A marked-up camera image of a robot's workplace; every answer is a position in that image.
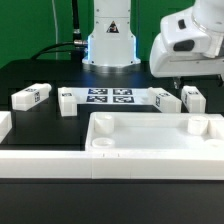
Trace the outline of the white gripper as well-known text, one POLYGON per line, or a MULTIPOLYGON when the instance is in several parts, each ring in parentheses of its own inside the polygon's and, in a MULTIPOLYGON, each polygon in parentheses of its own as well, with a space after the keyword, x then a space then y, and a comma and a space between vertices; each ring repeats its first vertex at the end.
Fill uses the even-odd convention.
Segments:
POLYGON ((165 16, 150 53, 154 77, 224 75, 224 6, 192 6, 165 16))

